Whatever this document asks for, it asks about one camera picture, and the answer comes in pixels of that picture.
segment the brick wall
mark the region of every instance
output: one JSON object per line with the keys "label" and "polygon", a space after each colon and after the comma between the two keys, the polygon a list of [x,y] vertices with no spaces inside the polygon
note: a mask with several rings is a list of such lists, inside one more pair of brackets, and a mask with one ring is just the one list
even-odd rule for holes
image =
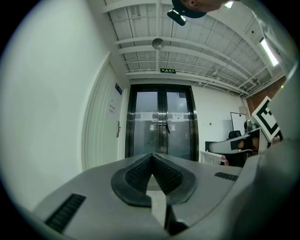
{"label": "brick wall", "polygon": [[273,98],[275,94],[279,91],[281,86],[285,83],[286,78],[285,76],[274,82],[269,87],[261,90],[260,92],[254,94],[251,97],[247,98],[247,104],[249,107],[250,115],[253,113],[253,111],[259,106],[259,104],[264,100],[266,96],[269,98]]}

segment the ceiling light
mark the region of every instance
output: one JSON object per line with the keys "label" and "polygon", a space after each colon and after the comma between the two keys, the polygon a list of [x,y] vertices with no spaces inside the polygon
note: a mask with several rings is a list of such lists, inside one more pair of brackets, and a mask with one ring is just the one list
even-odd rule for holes
{"label": "ceiling light", "polygon": [[266,53],[268,54],[273,66],[276,66],[278,64],[278,61],[274,57],[273,53],[271,52],[270,48],[267,45],[267,42],[264,38],[260,40],[260,43],[262,44],[263,48],[265,49]]}
{"label": "ceiling light", "polygon": [[169,12],[174,12],[174,13],[177,13],[179,15],[179,12],[175,11],[175,10],[170,10]]}
{"label": "ceiling light", "polygon": [[231,8],[233,6],[233,1],[230,1],[224,5],[224,7]]}

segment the whiteboard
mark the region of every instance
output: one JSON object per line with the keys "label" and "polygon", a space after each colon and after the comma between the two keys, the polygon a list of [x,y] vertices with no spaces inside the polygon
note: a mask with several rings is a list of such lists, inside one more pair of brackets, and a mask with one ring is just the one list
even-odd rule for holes
{"label": "whiteboard", "polygon": [[234,131],[240,131],[240,134],[245,134],[244,123],[247,120],[245,114],[231,112],[232,127]]}

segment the black mesh pad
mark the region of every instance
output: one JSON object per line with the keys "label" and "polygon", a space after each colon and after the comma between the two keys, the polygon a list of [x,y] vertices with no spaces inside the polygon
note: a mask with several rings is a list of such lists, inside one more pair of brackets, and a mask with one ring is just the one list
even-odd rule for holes
{"label": "black mesh pad", "polygon": [[151,207],[151,198],[145,193],[152,174],[170,205],[186,202],[197,187],[197,180],[192,172],[150,154],[119,169],[112,176],[111,185],[119,198],[127,204]]}

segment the fluorescent light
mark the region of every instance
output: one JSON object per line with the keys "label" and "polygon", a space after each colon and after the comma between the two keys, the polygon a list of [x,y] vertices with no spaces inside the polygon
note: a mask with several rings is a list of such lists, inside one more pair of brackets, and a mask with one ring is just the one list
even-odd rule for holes
{"label": "fluorescent light", "polygon": [[233,1],[230,1],[224,5],[224,7],[231,8],[233,6]]}
{"label": "fluorescent light", "polygon": [[276,66],[278,64],[278,61],[274,57],[274,55],[271,52],[270,48],[268,47],[266,40],[264,39],[263,41],[261,41],[261,44],[262,44],[263,48],[265,49],[266,53],[268,54],[273,66]]}

